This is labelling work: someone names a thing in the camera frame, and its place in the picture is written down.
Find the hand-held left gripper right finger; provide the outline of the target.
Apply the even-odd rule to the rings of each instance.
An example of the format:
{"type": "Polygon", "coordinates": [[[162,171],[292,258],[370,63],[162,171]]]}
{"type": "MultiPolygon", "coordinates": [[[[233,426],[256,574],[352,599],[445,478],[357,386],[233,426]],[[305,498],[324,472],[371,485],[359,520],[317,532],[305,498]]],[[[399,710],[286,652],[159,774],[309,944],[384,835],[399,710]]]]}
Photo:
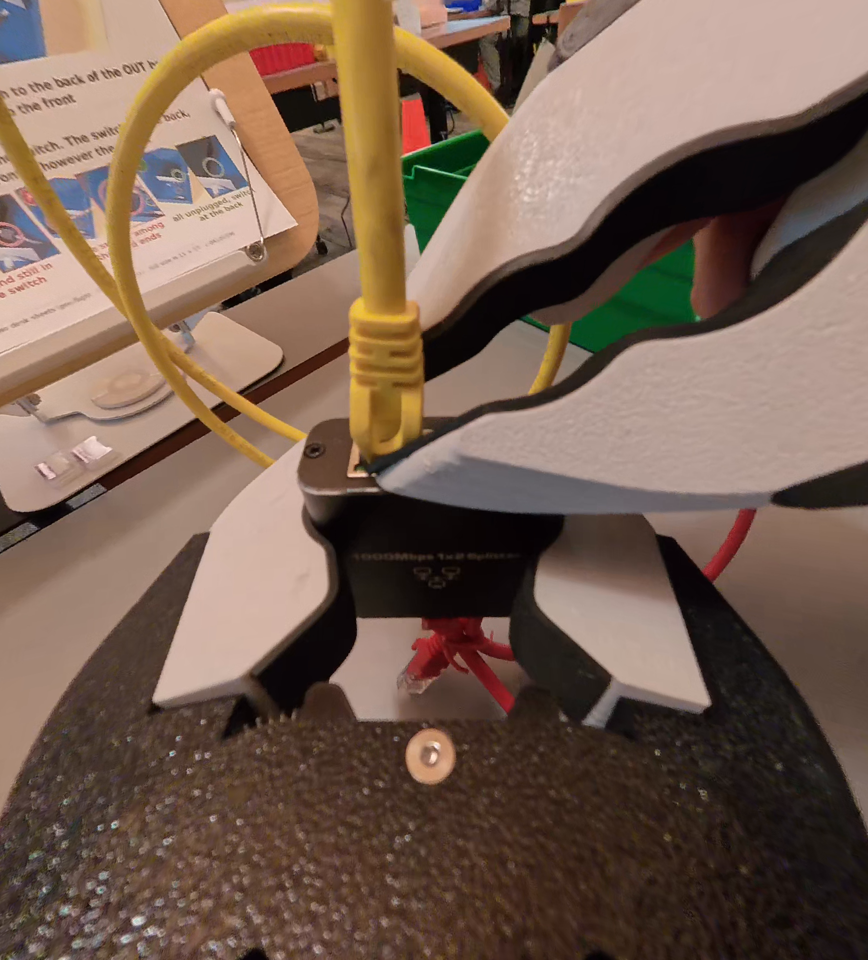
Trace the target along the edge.
{"type": "Polygon", "coordinates": [[[561,716],[605,727],[623,700],[711,705],[655,530],[640,514],[514,513],[528,544],[512,652],[561,716]]]}

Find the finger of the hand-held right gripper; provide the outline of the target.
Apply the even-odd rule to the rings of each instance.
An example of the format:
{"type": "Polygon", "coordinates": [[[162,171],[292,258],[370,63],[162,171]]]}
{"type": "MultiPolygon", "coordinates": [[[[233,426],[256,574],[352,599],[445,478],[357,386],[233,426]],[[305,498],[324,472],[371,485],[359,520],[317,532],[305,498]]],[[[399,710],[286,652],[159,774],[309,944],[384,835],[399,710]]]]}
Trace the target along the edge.
{"type": "Polygon", "coordinates": [[[425,377],[584,318],[672,228],[757,208],[868,128],[868,2],[638,2],[547,76],[408,279],[425,377]]]}
{"type": "Polygon", "coordinates": [[[380,468],[489,511],[868,506],[868,199],[715,320],[634,337],[547,399],[485,405],[380,468]]]}

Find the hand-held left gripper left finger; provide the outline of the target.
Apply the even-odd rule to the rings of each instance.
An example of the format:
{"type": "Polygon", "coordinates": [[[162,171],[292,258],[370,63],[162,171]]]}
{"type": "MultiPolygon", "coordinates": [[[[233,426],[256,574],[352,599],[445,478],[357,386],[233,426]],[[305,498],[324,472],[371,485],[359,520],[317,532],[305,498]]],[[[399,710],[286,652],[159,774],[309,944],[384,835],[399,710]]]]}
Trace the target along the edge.
{"type": "Polygon", "coordinates": [[[293,714],[352,650],[352,593],[315,529],[292,447],[213,523],[152,703],[243,697],[293,714]]]}

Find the black ethernet splitter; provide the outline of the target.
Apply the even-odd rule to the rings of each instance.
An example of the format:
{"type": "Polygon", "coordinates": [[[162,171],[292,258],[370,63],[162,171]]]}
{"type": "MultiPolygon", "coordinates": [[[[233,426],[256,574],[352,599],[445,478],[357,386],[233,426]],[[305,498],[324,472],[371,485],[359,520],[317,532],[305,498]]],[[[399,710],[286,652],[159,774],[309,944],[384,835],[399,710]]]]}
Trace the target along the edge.
{"type": "Polygon", "coordinates": [[[507,618],[563,517],[431,503],[357,469],[347,421],[309,433],[297,470],[313,528],[331,545],[359,618],[507,618]]]}

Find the person's right hand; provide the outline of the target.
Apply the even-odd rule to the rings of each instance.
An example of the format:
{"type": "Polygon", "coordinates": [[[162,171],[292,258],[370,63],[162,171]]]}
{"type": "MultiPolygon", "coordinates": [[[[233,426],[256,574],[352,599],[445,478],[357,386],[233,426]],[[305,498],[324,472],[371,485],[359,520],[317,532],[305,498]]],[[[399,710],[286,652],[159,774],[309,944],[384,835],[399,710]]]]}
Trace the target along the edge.
{"type": "Polygon", "coordinates": [[[698,318],[716,316],[746,290],[754,253],[784,203],[779,198],[760,208],[720,215],[694,235],[691,304],[698,318]]]}

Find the green plastic bin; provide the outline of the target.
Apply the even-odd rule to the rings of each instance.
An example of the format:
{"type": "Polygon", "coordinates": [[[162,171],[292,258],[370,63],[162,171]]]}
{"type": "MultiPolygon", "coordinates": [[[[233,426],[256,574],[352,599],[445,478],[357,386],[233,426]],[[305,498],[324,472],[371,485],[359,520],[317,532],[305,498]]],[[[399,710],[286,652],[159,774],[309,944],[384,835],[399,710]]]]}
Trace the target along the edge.
{"type": "MultiPolygon", "coordinates": [[[[403,156],[407,217],[421,251],[487,148],[487,138],[473,130],[403,156]]],[[[629,333],[694,322],[693,278],[694,248],[687,242],[642,269],[610,300],[577,320],[570,342],[595,353],[629,333]]]]}

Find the wooden clipboard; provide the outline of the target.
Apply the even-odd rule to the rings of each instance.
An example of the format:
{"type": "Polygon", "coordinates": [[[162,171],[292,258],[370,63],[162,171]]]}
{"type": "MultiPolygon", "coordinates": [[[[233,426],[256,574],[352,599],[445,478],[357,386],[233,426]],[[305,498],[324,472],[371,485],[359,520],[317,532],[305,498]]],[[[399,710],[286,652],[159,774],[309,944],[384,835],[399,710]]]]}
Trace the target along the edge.
{"type": "MultiPolygon", "coordinates": [[[[232,253],[146,293],[151,320],[161,328],[295,267],[313,246],[319,225],[310,174],[249,54],[237,54],[203,76],[210,87],[224,92],[249,159],[296,223],[265,241],[268,257],[263,263],[250,263],[244,253],[232,253]]],[[[0,408],[136,339],[119,300],[110,301],[102,294],[93,315],[57,331],[28,335],[26,342],[0,353],[0,408]]]]}

